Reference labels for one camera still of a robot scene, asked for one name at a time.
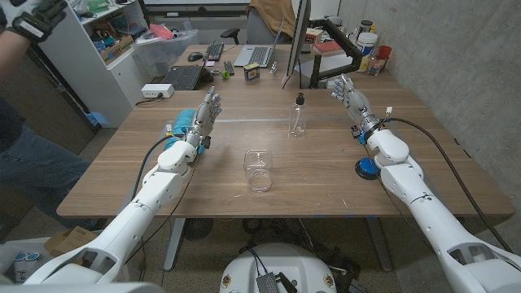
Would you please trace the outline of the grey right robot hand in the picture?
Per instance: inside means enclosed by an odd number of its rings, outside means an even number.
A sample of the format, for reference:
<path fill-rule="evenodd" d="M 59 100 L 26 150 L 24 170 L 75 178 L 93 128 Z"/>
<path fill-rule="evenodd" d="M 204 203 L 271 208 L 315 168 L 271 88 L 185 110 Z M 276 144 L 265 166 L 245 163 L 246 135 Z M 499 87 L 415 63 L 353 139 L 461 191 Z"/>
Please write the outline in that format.
<path fill-rule="evenodd" d="M 368 98 L 354 88 L 350 77 L 341 74 L 334 83 L 335 89 L 331 95 L 347 108 L 349 117 L 356 124 L 352 127 L 352 135 L 365 145 L 370 136 L 380 128 L 383 120 L 375 116 Z"/>

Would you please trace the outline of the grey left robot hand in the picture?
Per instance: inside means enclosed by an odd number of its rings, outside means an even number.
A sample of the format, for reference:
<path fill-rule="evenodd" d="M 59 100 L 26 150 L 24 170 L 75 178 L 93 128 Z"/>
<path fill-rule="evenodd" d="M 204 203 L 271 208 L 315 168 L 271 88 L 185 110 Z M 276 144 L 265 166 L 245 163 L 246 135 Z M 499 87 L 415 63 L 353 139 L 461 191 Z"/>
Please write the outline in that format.
<path fill-rule="evenodd" d="M 221 111 L 220 95 L 215 92 L 215 87 L 212 86 L 193 115 L 190 126 L 184 135 L 184 141 L 190 143 L 193 147 L 203 146 L 204 149 L 209 149 L 211 144 L 210 133 Z"/>

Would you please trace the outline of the black white gloved person hand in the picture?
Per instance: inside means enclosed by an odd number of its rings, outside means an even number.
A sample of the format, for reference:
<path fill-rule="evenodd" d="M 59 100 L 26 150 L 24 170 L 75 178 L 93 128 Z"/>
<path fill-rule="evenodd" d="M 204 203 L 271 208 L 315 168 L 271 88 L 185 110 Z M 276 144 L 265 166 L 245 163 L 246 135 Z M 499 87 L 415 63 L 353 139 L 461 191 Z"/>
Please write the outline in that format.
<path fill-rule="evenodd" d="M 31 42 L 44 42 L 66 17 L 67 6 L 64 0 L 1 0 L 1 23 Z"/>

